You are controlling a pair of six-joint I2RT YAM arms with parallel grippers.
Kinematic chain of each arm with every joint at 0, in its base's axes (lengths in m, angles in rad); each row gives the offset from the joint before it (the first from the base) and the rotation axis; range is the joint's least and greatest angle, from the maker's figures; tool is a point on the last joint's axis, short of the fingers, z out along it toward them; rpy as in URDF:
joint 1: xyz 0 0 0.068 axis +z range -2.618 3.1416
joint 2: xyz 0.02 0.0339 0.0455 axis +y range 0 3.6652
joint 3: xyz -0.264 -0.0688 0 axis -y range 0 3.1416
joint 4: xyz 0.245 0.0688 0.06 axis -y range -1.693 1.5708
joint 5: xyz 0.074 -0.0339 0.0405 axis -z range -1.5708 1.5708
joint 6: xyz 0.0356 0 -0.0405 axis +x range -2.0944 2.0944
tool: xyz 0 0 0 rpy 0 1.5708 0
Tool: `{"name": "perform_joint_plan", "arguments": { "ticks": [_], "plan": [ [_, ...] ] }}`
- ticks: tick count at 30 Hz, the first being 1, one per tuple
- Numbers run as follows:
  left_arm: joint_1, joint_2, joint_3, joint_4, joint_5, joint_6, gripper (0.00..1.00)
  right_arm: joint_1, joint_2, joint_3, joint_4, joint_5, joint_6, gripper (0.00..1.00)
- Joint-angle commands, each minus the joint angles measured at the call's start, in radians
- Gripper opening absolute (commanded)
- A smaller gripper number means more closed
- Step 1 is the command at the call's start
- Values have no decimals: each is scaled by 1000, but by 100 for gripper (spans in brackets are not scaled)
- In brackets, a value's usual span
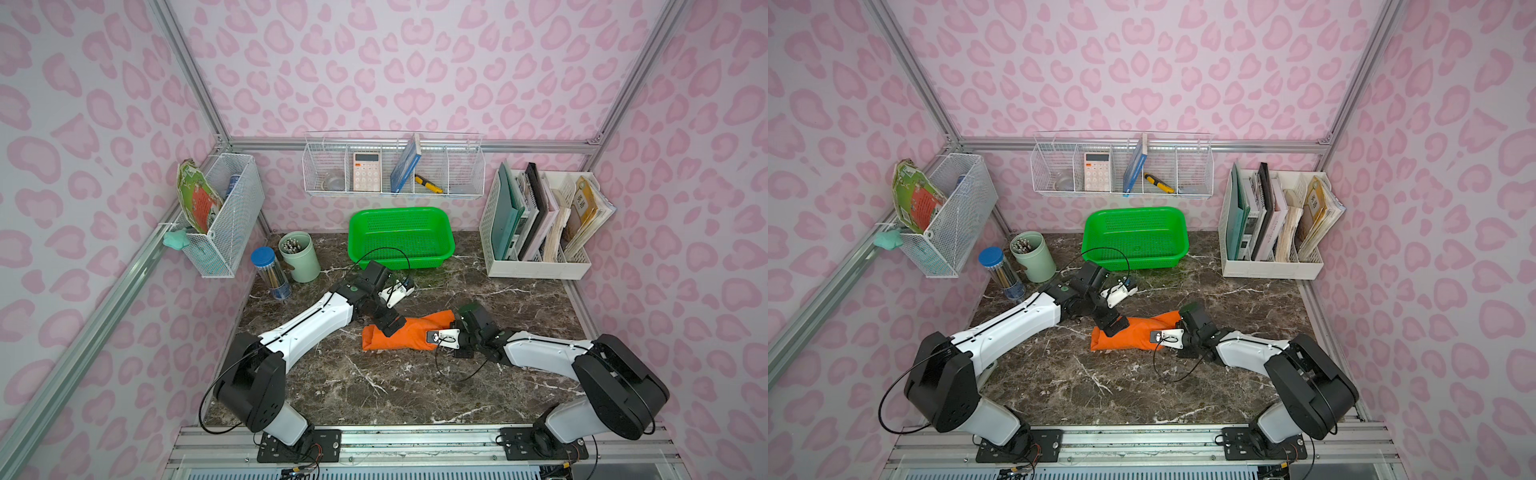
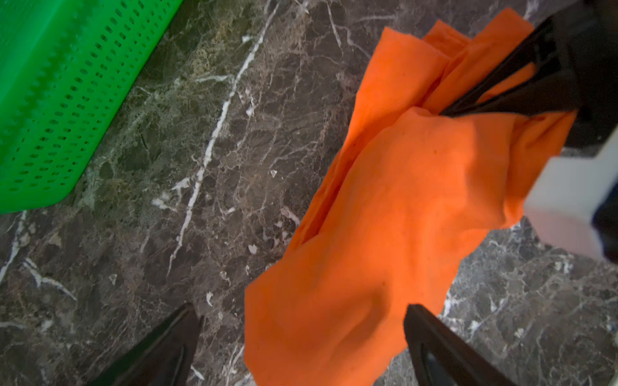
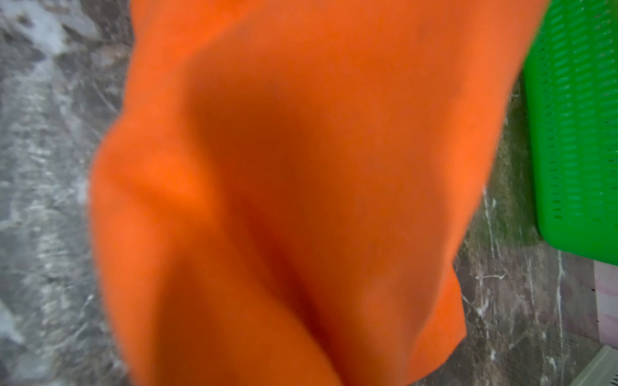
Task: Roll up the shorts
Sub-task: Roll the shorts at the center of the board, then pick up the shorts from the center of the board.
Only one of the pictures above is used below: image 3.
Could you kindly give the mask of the orange shorts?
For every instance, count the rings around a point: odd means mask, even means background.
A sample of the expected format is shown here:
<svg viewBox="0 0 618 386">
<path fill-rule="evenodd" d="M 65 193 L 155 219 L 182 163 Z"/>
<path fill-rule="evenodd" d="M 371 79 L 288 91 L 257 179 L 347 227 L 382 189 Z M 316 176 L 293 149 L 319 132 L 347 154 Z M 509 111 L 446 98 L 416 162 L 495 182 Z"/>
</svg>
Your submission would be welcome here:
<svg viewBox="0 0 618 386">
<path fill-rule="evenodd" d="M 407 385 L 545 1 L 133 1 L 90 181 L 136 385 Z"/>
</svg>

